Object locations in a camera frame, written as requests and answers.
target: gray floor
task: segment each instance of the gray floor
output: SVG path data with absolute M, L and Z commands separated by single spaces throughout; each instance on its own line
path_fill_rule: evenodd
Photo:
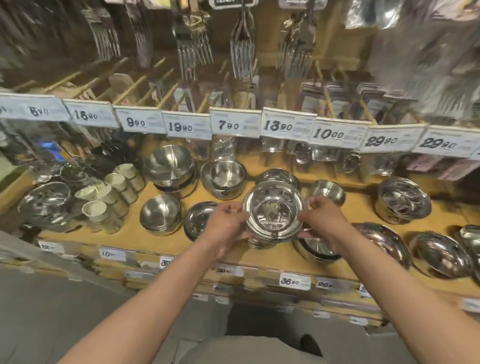
M 0 289 L 0 361 L 11 364 L 57 362 L 124 301 L 86 282 L 11 269 L 0 269 Z M 262 326 L 270 330 L 262 332 Z M 416 363 L 395 334 L 368 336 L 363 327 L 348 322 L 191 300 L 155 364 L 178 363 L 198 342 L 224 335 L 227 329 L 232 334 L 276 335 L 293 346 L 309 333 L 329 364 Z

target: hand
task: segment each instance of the hand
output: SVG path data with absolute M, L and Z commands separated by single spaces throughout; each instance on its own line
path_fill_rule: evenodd
M 300 211 L 298 220 L 307 223 L 313 230 L 302 231 L 298 237 L 303 239 L 324 237 L 329 241 L 329 248 L 339 253 L 341 249 L 337 246 L 337 241 L 342 240 L 342 237 L 355 228 L 345 218 L 340 208 L 322 195 L 311 197 L 308 205 L 312 209 Z
M 246 221 L 250 214 L 241 209 L 240 202 L 228 201 L 219 204 L 210 214 L 202 236 L 218 244 L 220 258 L 236 240 L 246 239 L 253 234 L 247 230 Z

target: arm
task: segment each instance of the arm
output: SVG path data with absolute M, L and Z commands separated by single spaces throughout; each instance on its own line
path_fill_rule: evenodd
M 61 364 L 148 364 L 204 274 L 244 237 L 248 213 L 237 202 L 219 205 L 204 233 L 175 258 L 155 282 L 139 292 L 60 360 Z
M 316 197 L 311 206 L 313 210 L 301 212 L 299 219 L 346 259 L 419 363 L 479 362 L 479 323 L 444 302 L 363 237 L 331 201 Z

